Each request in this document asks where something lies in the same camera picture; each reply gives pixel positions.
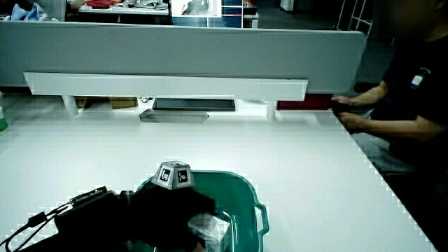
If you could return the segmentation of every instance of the black connector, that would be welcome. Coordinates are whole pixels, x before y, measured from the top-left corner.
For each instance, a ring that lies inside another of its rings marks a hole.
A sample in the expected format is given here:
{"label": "black connector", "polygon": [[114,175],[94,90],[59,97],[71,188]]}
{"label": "black connector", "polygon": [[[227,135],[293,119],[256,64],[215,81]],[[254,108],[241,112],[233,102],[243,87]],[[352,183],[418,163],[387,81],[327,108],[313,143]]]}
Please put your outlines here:
{"label": "black connector", "polygon": [[28,228],[34,228],[37,225],[44,223],[45,221],[47,221],[47,216],[45,215],[44,212],[40,212],[38,214],[36,214],[35,216],[31,217],[28,219]]}

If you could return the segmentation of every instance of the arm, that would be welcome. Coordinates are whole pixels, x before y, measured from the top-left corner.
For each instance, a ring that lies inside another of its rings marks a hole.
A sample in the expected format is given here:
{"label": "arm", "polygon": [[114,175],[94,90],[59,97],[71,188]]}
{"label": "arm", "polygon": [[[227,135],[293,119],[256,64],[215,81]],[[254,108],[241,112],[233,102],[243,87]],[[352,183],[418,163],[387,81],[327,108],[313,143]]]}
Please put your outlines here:
{"label": "arm", "polygon": [[448,126],[418,116],[416,120],[380,121],[364,119],[360,130],[378,137],[428,141],[448,130]]}
{"label": "arm", "polygon": [[376,104],[381,98],[383,98],[388,92],[387,83],[383,80],[377,87],[358,95],[357,97],[350,98],[352,106],[363,108]]}

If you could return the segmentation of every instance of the desk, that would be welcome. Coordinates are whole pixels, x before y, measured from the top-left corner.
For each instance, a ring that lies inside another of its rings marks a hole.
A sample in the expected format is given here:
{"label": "desk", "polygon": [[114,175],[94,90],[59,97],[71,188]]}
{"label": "desk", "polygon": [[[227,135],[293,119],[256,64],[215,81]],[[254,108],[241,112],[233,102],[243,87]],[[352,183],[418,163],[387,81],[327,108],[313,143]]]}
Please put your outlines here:
{"label": "desk", "polygon": [[165,10],[155,10],[153,8],[129,8],[129,7],[119,7],[111,6],[107,9],[96,9],[87,5],[83,5],[78,10],[79,13],[89,13],[89,14],[103,14],[103,15],[118,15],[118,22],[120,22],[121,15],[154,15],[154,16],[168,16],[168,9]]}
{"label": "desk", "polygon": [[2,238],[30,213],[101,185],[135,190],[158,162],[179,159],[254,185],[268,209],[266,252],[435,251],[329,111],[282,111],[269,122],[244,114],[262,115],[260,105],[237,103],[240,116],[212,113],[187,125],[140,123],[145,106],[103,104],[71,118],[60,97],[9,104],[10,131],[0,136]]}

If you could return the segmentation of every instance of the black cable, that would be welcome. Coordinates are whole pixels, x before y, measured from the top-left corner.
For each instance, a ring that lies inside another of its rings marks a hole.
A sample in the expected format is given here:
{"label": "black cable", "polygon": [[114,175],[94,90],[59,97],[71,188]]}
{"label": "black cable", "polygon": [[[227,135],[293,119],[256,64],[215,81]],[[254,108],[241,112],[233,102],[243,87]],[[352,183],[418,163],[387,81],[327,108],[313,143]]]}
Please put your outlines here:
{"label": "black cable", "polygon": [[15,231],[14,234],[12,234],[10,237],[6,238],[4,241],[2,241],[0,243],[0,246],[3,245],[4,243],[8,242],[9,239],[12,239],[14,236],[20,234],[21,232],[25,231],[28,228],[28,225],[24,225],[21,228],[19,228],[17,231]]}
{"label": "black cable", "polygon": [[25,246],[43,227],[45,227],[52,219],[54,219],[60,212],[55,213],[53,216],[51,216],[46,222],[44,222],[34,233],[32,233],[24,242],[22,242],[21,245],[19,245],[14,252],[18,252],[23,246]]}
{"label": "black cable", "polygon": [[9,243],[11,242],[11,240],[17,236],[18,234],[20,234],[21,232],[25,231],[28,228],[34,228],[37,225],[39,225],[40,223],[44,223],[42,224],[33,234],[31,234],[30,237],[28,237],[25,242],[23,242],[17,249],[14,250],[14,252],[19,251],[26,243],[29,242],[29,240],[31,240],[36,234],[37,232],[39,232],[45,225],[47,225],[52,219],[54,219],[58,214],[62,213],[65,209],[68,208],[68,204],[70,203],[66,203],[63,205],[58,206],[57,208],[53,209],[52,211],[50,211],[47,214],[39,213],[31,218],[28,219],[28,223],[26,225],[24,225],[23,227],[21,227],[20,229],[18,229],[17,231],[14,232],[14,234],[12,234],[9,238],[5,239],[1,244],[5,244],[5,249],[6,252],[11,252],[11,250],[9,249]]}

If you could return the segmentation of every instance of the dark shirt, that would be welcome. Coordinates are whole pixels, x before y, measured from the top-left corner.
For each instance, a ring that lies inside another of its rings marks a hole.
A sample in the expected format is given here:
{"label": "dark shirt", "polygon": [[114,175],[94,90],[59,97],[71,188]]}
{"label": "dark shirt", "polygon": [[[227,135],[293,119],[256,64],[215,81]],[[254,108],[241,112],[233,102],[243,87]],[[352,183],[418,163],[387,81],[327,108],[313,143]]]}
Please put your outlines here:
{"label": "dark shirt", "polygon": [[[421,116],[448,125],[448,36],[426,43],[401,43],[383,80],[388,93],[371,119],[415,120]],[[408,160],[427,160],[440,155],[447,141],[447,133],[443,133],[424,143],[402,140],[395,145]]]}

